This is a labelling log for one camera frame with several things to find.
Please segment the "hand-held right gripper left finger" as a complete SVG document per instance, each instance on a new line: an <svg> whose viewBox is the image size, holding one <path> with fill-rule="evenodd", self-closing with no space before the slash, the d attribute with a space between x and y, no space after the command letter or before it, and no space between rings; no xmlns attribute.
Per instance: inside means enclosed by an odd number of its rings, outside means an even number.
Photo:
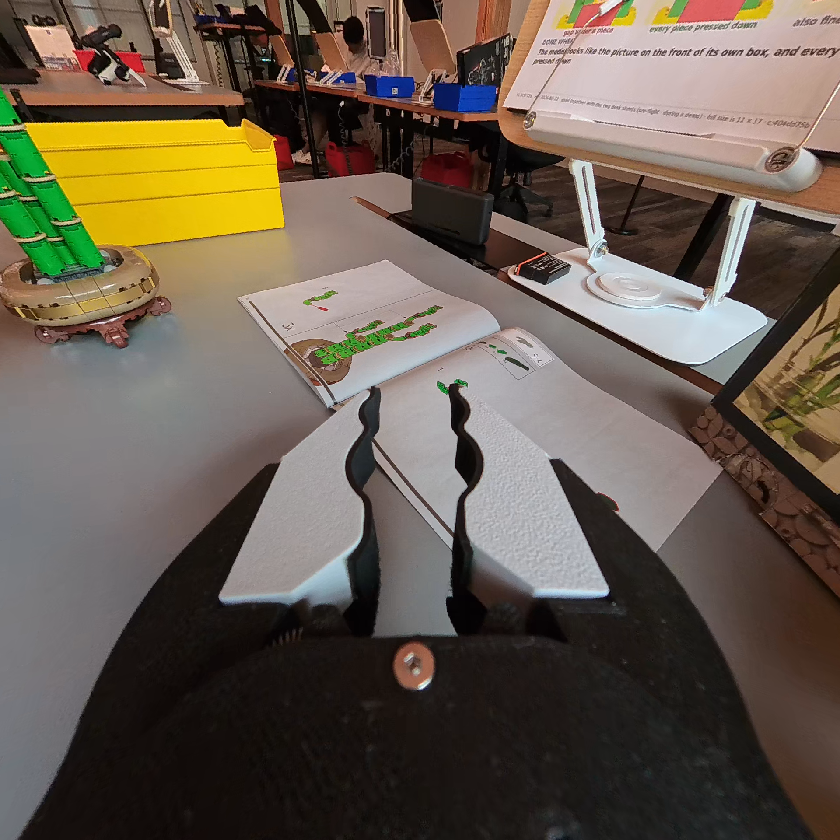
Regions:
<svg viewBox="0 0 840 840"><path fill-rule="evenodd" d="M226 582L224 604L332 605L375 627L381 573L370 499L381 393L364 390L283 456Z"/></svg>

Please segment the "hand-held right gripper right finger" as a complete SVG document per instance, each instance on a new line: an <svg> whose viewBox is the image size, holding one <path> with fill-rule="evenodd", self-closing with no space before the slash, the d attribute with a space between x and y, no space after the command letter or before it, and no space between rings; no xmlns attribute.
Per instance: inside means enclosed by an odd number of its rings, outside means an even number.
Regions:
<svg viewBox="0 0 840 840"><path fill-rule="evenodd" d="M447 599L456 633L476 634L496 605L528 614L542 599L608 596L550 458L461 385L448 393L455 467L466 483L456 506Z"/></svg>

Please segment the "green lego bamboo model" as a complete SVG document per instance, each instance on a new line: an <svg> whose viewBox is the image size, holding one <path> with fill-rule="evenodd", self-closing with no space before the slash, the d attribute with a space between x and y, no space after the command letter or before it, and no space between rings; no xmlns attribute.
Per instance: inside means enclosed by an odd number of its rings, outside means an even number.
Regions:
<svg viewBox="0 0 840 840"><path fill-rule="evenodd" d="M2 304L31 321L43 343L96 331L123 349L127 321L172 308L159 295L156 268L135 248L94 243L14 106L1 99L1 219L26 254L2 270Z"/></svg>

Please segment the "yellow plastic bin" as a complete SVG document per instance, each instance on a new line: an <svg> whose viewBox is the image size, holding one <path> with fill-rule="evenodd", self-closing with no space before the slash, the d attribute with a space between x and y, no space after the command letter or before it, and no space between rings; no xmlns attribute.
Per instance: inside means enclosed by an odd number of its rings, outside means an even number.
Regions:
<svg viewBox="0 0 840 840"><path fill-rule="evenodd" d="M30 122L99 245L154 245L284 226L274 139L244 120Z"/></svg>

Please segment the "lego instruction booklet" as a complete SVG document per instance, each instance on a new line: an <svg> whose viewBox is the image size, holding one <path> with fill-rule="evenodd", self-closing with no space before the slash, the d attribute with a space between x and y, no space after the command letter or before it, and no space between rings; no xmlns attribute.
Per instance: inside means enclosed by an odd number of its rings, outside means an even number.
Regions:
<svg viewBox="0 0 840 840"><path fill-rule="evenodd" d="M535 336L383 260L239 299L326 406L381 391L377 464L447 545L465 487L447 390L464 385L658 549L718 476L695 444L576 374Z"/></svg>

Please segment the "lego set box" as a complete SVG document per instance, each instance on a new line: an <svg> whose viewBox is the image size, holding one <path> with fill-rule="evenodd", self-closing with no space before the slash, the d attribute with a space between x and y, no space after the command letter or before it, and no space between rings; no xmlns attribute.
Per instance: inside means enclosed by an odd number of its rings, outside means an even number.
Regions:
<svg viewBox="0 0 840 840"><path fill-rule="evenodd" d="M835 593L839 586L839 254L689 434Z"/></svg>

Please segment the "white wooden document stand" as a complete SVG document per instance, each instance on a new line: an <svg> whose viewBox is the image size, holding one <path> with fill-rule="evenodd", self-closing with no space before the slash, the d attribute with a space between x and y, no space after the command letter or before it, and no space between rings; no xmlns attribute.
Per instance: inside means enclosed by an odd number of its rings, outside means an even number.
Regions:
<svg viewBox="0 0 840 840"><path fill-rule="evenodd" d="M757 202L838 215L838 170L815 150L838 151L838 86L802 142L724 133L681 133L561 112L507 108L512 83L551 2L531 2L500 94L500 126L513 143L563 156L575 185L585 247L559 255L569 274L548 285L515 276L522 289L678 364L704 364L764 327L758 310L728 298ZM733 196L722 256L709 291L610 254L593 164L652 175Z"/></svg>

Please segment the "black orange battery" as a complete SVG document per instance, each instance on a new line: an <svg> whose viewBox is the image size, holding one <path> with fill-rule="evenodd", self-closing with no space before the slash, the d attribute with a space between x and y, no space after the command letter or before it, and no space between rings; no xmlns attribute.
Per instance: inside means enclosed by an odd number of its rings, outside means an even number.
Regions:
<svg viewBox="0 0 840 840"><path fill-rule="evenodd" d="M567 276L571 268L572 264L570 262L558 256L542 252L516 264L514 275L545 286Z"/></svg>

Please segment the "black charger box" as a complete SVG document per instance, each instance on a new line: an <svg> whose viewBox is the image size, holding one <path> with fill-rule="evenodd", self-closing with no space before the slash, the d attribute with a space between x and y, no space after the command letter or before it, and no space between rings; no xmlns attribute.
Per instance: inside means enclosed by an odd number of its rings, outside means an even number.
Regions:
<svg viewBox="0 0 840 840"><path fill-rule="evenodd" d="M418 178L412 182L412 222L473 246L486 243L495 197L488 192Z"/></svg>

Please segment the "black office chair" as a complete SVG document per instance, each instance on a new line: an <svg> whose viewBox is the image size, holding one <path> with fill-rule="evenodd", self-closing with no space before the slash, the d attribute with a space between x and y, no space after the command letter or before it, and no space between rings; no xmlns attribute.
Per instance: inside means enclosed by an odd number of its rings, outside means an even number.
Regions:
<svg viewBox="0 0 840 840"><path fill-rule="evenodd" d="M545 205L544 216L551 217L553 202L530 191L529 187L535 171L554 166L563 160L562 156L510 145L506 161L506 173L510 179L495 201L495 212L527 223L529 204L541 204Z"/></svg>

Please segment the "black pole stand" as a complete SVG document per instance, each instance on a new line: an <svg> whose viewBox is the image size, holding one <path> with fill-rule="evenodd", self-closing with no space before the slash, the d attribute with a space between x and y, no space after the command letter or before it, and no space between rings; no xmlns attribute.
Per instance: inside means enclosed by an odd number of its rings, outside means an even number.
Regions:
<svg viewBox="0 0 840 840"><path fill-rule="evenodd" d="M314 129L312 127L312 117L310 113L310 102L308 96L308 88L306 82L306 74L305 70L302 65L302 54L301 54L301 45L299 41L299 33L298 33L298 21L295 9L295 3L290 0L285 1L286 10L287 10L287 17L288 22L290 25L290 35L292 39L292 55L295 60L295 68L296 68L296 76L297 76L297 84L299 88L299 94L301 98L301 105L302 105L302 112L303 118L306 124L306 131L307 131L307 138L308 138L308 148L310 153L311 159L311 170L313 174L313 178L315 180L320 179L321 172L319 168L319 156L317 153L317 145L316 139L314 136Z"/></svg>

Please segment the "long wooden desk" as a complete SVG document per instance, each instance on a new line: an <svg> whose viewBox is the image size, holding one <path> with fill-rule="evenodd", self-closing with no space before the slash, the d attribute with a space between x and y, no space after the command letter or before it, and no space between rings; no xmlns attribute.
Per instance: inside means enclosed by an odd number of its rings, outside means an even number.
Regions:
<svg viewBox="0 0 840 840"><path fill-rule="evenodd" d="M386 171L413 177L413 144L416 134L451 140L456 123L498 123L497 108L489 112L457 112L435 108L418 97L378 98L350 86L324 86L313 82L307 92L313 95L355 97L372 105L374 119L381 125L382 141L387 149Z"/></svg>

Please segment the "wooden background desk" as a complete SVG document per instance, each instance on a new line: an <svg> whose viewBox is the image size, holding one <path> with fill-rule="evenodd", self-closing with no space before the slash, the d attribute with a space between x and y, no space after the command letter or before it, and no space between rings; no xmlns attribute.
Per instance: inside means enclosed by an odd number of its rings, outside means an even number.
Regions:
<svg viewBox="0 0 840 840"><path fill-rule="evenodd" d="M34 84L3 85L25 122L127 122L221 119L237 126L245 117L241 94L218 87L187 90L145 76L145 85L102 83L85 71L38 71Z"/></svg>

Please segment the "black box on desk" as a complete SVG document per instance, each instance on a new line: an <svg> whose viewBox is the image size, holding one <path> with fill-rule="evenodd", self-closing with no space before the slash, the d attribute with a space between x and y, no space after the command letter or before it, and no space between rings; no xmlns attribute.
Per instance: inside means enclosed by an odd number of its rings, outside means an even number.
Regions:
<svg viewBox="0 0 840 840"><path fill-rule="evenodd" d="M516 39L505 34L476 43L456 54L458 84L501 87Z"/></svg>

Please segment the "printed instruction sheet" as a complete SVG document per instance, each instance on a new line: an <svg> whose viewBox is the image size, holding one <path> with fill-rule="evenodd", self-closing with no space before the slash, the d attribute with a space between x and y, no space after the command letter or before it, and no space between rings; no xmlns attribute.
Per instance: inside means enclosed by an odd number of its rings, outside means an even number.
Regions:
<svg viewBox="0 0 840 840"><path fill-rule="evenodd" d="M799 144L838 86L838 1L551 2L509 109Z"/></svg>

